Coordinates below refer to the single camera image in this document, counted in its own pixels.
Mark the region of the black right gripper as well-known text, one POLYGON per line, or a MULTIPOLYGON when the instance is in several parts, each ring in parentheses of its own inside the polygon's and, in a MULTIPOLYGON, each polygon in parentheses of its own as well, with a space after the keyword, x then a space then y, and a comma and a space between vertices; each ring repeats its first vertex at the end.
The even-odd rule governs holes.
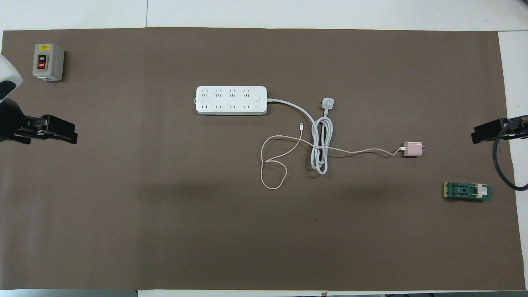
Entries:
POLYGON ((471 140, 474 144, 494 140, 502 128, 505 128, 504 139, 527 139, 528 116, 499 118, 474 127, 471 140))

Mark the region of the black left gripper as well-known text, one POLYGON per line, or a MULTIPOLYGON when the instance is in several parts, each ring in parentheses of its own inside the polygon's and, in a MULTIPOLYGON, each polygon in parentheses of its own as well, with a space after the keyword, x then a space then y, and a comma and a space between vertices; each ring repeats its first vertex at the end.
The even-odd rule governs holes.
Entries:
MULTIPOLYGON (((15 101, 5 98, 0 104, 0 141, 12 140, 29 145, 31 139, 41 139, 32 121, 37 117, 26 116, 15 101)), ((75 124, 52 115, 43 115, 41 120, 41 134, 45 139, 64 141, 77 144, 78 133, 75 124)))

